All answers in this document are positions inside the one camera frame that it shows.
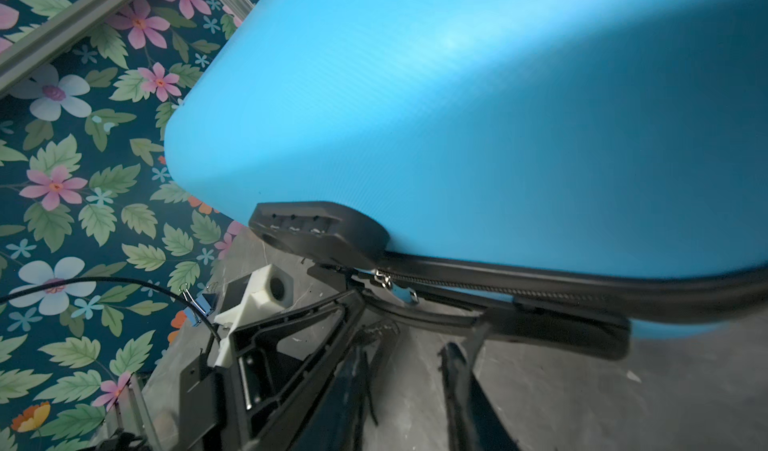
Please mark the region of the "aluminium cage frame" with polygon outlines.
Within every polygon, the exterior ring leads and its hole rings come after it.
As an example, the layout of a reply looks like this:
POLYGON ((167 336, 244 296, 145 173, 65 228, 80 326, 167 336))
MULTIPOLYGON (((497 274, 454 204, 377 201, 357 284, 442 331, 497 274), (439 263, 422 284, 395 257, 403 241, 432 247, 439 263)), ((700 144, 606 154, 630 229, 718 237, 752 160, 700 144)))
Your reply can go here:
POLYGON ((1 95, 134 0, 1 0, 1 95))

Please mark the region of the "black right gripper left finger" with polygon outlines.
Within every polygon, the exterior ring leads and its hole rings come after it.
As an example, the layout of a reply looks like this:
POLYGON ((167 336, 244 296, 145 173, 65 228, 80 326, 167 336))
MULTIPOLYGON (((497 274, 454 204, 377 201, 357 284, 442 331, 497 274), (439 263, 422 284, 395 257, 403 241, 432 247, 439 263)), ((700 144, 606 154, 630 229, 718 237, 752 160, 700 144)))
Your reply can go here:
POLYGON ((290 450, 361 450, 368 390, 368 357, 354 346, 290 450))

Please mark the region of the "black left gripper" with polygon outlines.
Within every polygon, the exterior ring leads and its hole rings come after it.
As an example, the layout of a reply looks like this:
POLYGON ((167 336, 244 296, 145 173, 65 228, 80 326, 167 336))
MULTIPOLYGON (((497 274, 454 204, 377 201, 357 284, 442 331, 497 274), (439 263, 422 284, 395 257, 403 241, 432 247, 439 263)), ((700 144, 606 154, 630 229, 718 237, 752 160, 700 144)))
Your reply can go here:
POLYGON ((233 363, 200 357, 180 376, 179 450, 287 450, 355 334, 365 305, 356 291, 235 331, 233 363), (329 319, 328 334, 299 360, 278 344, 329 319))

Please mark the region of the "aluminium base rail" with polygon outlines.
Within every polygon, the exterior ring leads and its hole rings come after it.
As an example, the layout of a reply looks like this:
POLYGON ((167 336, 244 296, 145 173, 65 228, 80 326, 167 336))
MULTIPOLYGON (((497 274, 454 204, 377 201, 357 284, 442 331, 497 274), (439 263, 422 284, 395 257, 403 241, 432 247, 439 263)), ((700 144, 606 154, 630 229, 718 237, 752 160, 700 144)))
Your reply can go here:
POLYGON ((132 376, 92 436, 94 450, 163 449, 143 395, 143 374, 132 376))

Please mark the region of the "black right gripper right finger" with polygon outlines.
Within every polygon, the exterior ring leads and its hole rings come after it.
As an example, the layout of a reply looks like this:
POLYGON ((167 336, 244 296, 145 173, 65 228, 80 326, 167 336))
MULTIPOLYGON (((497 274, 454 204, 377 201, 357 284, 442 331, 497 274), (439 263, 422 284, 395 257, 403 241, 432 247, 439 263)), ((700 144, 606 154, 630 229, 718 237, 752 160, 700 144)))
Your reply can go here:
POLYGON ((518 451, 460 347, 450 342, 439 356, 449 449, 518 451))

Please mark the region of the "blue hard-shell suitcase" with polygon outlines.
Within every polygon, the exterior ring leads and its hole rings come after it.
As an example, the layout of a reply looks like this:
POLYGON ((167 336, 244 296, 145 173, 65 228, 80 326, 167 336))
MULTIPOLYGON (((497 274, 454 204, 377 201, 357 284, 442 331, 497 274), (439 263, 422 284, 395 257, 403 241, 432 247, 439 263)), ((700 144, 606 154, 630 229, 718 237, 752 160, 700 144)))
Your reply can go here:
POLYGON ((318 263, 730 321, 767 304, 767 0, 261 0, 165 155, 318 263))

